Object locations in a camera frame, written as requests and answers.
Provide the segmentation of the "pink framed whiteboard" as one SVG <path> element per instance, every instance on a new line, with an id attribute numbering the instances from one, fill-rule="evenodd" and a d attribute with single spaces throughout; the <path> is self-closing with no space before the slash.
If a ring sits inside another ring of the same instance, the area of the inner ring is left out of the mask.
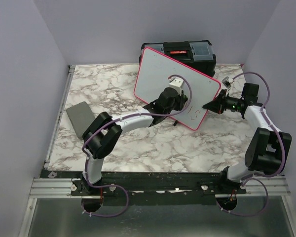
<path id="1" fill-rule="evenodd" d="M 172 118 L 191 130 L 197 130 L 207 114 L 203 105 L 217 96 L 221 83 L 152 48 L 145 48 L 134 96 L 150 103 L 167 87 L 182 92 L 188 98 L 187 109 Z"/>

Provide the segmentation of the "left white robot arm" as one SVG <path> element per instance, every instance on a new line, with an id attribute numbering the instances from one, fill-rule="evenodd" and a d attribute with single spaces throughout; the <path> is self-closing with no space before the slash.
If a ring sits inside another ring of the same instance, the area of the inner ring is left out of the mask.
<path id="1" fill-rule="evenodd" d="M 82 151 L 87 155 L 83 171 L 83 190 L 94 195 L 99 191 L 104 158 L 114 149 L 120 136 L 138 129 L 155 126 L 166 117 L 182 113 L 190 104 L 190 99 L 173 88 L 167 87 L 154 101 L 137 112 L 121 116 L 100 113 L 83 134 Z"/>

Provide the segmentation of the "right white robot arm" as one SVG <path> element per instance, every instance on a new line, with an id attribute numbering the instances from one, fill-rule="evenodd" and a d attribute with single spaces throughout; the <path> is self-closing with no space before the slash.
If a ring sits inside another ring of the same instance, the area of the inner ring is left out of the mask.
<path id="1" fill-rule="evenodd" d="M 265 108 L 258 103 L 259 85 L 245 83 L 241 98 L 230 97 L 227 90 L 203 108 L 222 114 L 226 110 L 239 112 L 254 130 L 252 140 L 245 152 L 243 163 L 228 166 L 220 172 L 217 188 L 227 194 L 235 188 L 235 183 L 254 177 L 274 177 L 284 170 L 292 137 L 282 132 L 270 120 Z"/>

